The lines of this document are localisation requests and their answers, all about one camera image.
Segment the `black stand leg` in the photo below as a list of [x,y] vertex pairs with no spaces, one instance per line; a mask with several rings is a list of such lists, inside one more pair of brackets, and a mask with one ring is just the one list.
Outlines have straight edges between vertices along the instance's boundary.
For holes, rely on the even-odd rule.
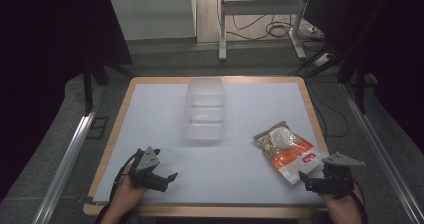
[[361,114],[366,113],[364,106],[365,89],[374,87],[374,84],[366,82],[367,76],[367,61],[365,56],[360,51],[351,51],[346,55],[338,74],[337,80],[340,83],[349,83],[352,78],[355,79],[354,88],[354,103]]
[[85,98],[85,116],[88,116],[94,109],[94,96],[91,78],[94,78],[96,83],[104,86],[109,81],[109,76],[105,68],[109,67],[114,71],[132,79],[136,75],[110,61],[86,61],[83,65],[83,83],[84,83],[84,98]]

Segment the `person's right hand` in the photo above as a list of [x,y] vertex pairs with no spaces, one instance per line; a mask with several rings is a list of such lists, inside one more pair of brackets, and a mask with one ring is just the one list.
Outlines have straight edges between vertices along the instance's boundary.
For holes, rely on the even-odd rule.
[[357,203],[350,195],[337,199],[329,194],[321,194],[321,198],[324,200],[329,212],[343,214],[359,211]]

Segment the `orange and brown snack packet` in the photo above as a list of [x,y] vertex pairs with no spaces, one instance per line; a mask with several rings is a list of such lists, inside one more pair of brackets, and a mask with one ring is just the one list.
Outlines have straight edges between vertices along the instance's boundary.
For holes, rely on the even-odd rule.
[[300,172],[310,173],[320,165],[323,157],[317,147],[294,133],[285,121],[255,135],[253,140],[292,185],[300,181]]

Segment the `aluminium rail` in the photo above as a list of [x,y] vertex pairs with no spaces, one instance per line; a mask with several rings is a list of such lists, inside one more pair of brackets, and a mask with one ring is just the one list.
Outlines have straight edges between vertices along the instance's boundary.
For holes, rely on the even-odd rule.
[[415,196],[390,158],[367,115],[363,114],[356,105],[354,91],[348,84],[340,84],[340,87],[344,92],[355,118],[358,120],[359,125],[366,136],[367,142],[371,146],[377,160],[382,166],[384,173],[386,174],[410,221],[412,224],[424,224],[424,212],[421,210]]
[[68,148],[58,166],[56,173],[50,183],[50,186],[31,222],[31,224],[48,224],[64,187],[68,181],[72,168],[81,150],[82,144],[90,129],[90,125],[94,120],[98,110],[101,98],[105,88],[98,86],[95,88],[93,98],[93,107],[80,119],[78,126],[73,134],[73,137],[68,145]]

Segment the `white metal stand frame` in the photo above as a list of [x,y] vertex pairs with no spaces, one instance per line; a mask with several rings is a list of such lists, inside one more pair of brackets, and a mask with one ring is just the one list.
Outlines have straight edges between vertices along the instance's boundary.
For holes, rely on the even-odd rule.
[[288,34],[299,60],[306,54],[298,39],[298,31],[308,0],[220,0],[219,60],[227,59],[226,17],[240,15],[294,15]]

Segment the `person's left hand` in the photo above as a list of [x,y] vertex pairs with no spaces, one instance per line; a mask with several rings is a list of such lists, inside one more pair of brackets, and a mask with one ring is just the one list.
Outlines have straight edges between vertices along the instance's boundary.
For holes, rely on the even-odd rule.
[[129,175],[123,174],[118,181],[111,206],[122,211],[132,210],[147,191],[145,187],[134,187]]

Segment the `white table mat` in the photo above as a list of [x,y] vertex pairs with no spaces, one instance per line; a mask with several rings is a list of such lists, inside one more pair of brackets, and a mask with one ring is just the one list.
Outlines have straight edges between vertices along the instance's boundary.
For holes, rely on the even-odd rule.
[[137,149],[152,147],[160,151],[156,174],[176,179],[165,192],[148,192],[145,203],[320,204],[303,183],[290,184],[253,141],[280,121],[309,142],[317,141],[299,86],[237,83],[225,89],[224,136],[209,142],[185,133],[186,85],[136,85],[95,201],[108,201],[127,159]]

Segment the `white power strip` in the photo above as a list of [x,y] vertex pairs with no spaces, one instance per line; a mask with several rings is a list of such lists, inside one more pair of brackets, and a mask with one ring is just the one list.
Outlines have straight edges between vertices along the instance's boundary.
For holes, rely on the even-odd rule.
[[321,57],[319,57],[315,62],[315,66],[321,66],[327,61],[329,61],[332,58],[332,56],[329,53],[324,53]]

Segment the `white cabinet panel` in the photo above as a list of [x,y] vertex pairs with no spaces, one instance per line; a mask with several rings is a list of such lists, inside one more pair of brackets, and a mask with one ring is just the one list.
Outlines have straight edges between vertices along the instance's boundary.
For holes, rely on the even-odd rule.
[[111,0],[126,40],[196,36],[196,0]]

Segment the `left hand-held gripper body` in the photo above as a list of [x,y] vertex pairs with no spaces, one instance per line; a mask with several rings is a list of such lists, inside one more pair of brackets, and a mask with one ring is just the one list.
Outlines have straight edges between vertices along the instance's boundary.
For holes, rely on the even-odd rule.
[[129,171],[129,177],[134,187],[159,189],[160,183],[153,170],[160,163],[158,159],[159,149],[148,147],[145,151],[138,149],[135,160]]

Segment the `clear plastic container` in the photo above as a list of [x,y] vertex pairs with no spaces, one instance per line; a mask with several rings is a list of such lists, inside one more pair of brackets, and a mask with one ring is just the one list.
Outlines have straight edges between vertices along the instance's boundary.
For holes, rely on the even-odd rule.
[[189,81],[184,124],[193,140],[219,140],[225,128],[226,90],[220,77],[193,78]]

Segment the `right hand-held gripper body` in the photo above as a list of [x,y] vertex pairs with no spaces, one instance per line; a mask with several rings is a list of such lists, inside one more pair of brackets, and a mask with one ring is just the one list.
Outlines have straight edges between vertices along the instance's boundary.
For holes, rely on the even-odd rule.
[[354,190],[354,178],[351,168],[364,167],[363,161],[356,160],[347,155],[336,152],[322,159],[323,174],[326,181],[324,194],[342,198]]

